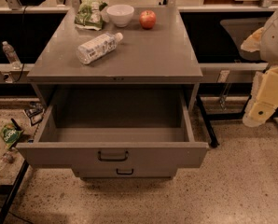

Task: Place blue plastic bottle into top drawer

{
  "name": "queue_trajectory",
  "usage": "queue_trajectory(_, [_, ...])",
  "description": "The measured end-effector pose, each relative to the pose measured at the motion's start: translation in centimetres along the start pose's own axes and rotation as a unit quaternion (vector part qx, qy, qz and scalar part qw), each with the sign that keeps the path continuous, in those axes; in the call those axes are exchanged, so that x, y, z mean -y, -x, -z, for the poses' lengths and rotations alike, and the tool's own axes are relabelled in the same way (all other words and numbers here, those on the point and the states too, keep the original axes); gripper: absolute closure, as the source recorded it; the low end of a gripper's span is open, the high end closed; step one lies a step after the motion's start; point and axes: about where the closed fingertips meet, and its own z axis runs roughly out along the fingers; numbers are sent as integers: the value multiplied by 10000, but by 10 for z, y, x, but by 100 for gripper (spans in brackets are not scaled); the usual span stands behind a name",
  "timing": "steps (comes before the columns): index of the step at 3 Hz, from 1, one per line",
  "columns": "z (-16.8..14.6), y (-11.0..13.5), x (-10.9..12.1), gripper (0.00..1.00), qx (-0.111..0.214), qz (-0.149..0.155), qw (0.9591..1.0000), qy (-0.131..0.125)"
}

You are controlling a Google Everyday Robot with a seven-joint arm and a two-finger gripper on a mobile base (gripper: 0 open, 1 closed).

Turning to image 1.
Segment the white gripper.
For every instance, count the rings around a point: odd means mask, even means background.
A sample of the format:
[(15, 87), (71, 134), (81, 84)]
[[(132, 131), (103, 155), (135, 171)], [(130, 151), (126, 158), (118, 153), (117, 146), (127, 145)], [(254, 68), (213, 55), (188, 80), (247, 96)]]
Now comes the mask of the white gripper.
[(278, 66), (267, 72), (256, 72), (251, 91), (252, 99), (247, 103), (243, 124), (257, 127), (264, 124), (278, 107)]

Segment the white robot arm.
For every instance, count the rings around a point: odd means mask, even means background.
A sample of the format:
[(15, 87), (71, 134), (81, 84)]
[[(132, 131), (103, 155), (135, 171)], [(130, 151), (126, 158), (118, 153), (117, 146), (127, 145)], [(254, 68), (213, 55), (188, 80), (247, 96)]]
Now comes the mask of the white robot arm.
[(257, 127), (264, 124), (278, 108), (278, 8), (265, 25), (241, 44), (244, 51), (258, 51), (268, 63), (265, 72), (256, 72), (253, 78), (251, 99), (244, 110), (243, 124)]

